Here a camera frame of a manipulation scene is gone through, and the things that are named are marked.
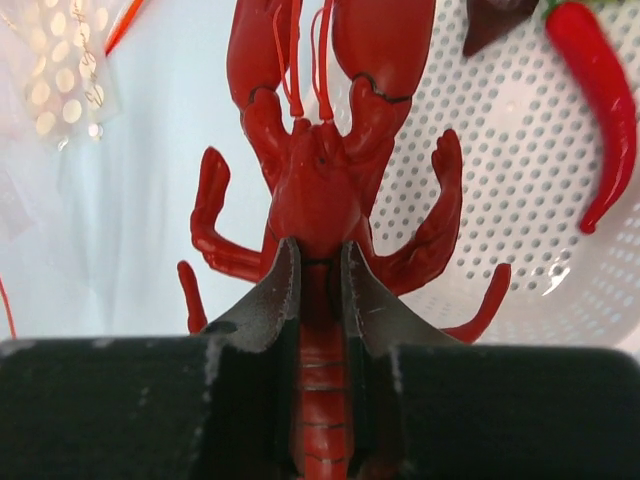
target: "plastic lobster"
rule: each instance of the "plastic lobster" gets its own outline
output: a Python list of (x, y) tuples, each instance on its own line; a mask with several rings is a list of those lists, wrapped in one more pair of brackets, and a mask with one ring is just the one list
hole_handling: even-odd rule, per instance
[[(299, 93), (301, 3), (238, 0), (231, 30), (227, 57), (231, 95), (273, 197), (262, 251), (243, 248), (215, 231), (230, 172), (213, 148), (202, 160), (191, 232), (195, 248), (211, 268), (250, 282), (268, 273), (281, 239), (294, 237), (298, 242), (302, 306), (291, 454), (303, 478), (345, 479), (353, 436), (346, 413), (349, 385), (338, 311), (340, 248), (357, 241), (372, 272), (397, 296), (438, 277), (458, 236), (462, 153), (455, 132), (446, 131), (432, 155), (440, 198), (403, 248), (389, 256), (376, 255), (369, 216), (395, 136), (409, 114), (425, 68), (435, 1), (325, 0), (311, 35), (313, 42), (316, 20), (322, 16), (318, 68), (315, 53), (313, 65), (320, 125), (304, 118)], [(353, 82), (352, 129), (345, 137), (333, 122), (327, 89), (331, 18), (336, 57)], [(294, 118), (291, 133), (283, 126), (276, 94), (281, 82)], [(189, 330), (198, 333), (207, 320), (195, 275), (186, 262), (178, 270), (189, 308)], [(476, 317), (446, 333), (463, 342), (475, 341), (500, 306), (510, 272), (508, 265), (499, 265)]]

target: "red chili pepper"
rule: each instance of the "red chili pepper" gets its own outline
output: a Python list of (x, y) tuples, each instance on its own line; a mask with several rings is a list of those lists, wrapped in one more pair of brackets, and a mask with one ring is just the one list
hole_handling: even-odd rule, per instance
[(620, 61), (591, 10), (552, 0), (549, 12), (547, 34), (579, 82), (602, 132), (600, 186), (580, 222), (580, 230), (591, 234), (629, 185), (637, 152), (636, 105)]

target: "white basket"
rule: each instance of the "white basket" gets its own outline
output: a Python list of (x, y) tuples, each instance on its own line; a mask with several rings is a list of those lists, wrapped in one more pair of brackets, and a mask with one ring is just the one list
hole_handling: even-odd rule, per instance
[[(640, 349), (638, 174), (592, 236), (577, 224), (602, 161), (598, 124), (563, 59), (533, 18), (465, 60), (463, 2), (437, 4), (429, 59), (378, 194), (371, 222), (379, 253), (397, 250), (439, 194), (431, 152), (454, 128), (464, 153), (464, 205), (455, 253), (441, 277), (403, 298), (436, 326), (477, 311), (498, 263), (511, 289), (489, 343)], [(640, 104), (639, 4), (595, 5)], [(330, 57), (330, 96), (350, 127), (350, 81)], [(313, 95), (307, 111), (317, 115)]]

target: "lobster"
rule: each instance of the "lobster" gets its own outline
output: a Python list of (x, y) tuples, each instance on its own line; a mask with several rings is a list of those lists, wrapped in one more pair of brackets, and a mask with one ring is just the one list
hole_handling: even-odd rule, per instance
[[(212, 147), (202, 158), (190, 228), (194, 247), (212, 269), (253, 283), (269, 272), (279, 242), (296, 240), (302, 272), (291, 458), (301, 478), (346, 479), (354, 447), (340, 326), (341, 247), (356, 242), (373, 274), (396, 296), (438, 277), (458, 237), (463, 160), (458, 136), (445, 131), (431, 157), (440, 197), (401, 249), (377, 255), (369, 217), (426, 65), (435, 0), (325, 0), (311, 28), (313, 42), (321, 17), (312, 66), (320, 124), (305, 118), (300, 97), (301, 9), (301, 0), (238, 0), (228, 46), (231, 96), (272, 195), (262, 250), (239, 246), (215, 230), (230, 171)], [(327, 88), (330, 27), (338, 63), (352, 81), (352, 127), (345, 136), (333, 121)], [(281, 83), (293, 117), (290, 132), (276, 93)], [(445, 333), (466, 343), (479, 338), (506, 295), (510, 272), (509, 265), (499, 265), (474, 319)], [(178, 273), (189, 331), (197, 334), (207, 319), (196, 277), (184, 261)]]

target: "plastic bag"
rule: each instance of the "plastic bag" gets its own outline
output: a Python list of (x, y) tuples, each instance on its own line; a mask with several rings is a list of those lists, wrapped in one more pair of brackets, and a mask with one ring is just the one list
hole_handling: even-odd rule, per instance
[(50, 146), (61, 149), (82, 131), (97, 135), (96, 126), (119, 112), (104, 55), (113, 22), (103, 3), (0, 0), (9, 26), (3, 57), (33, 128)]

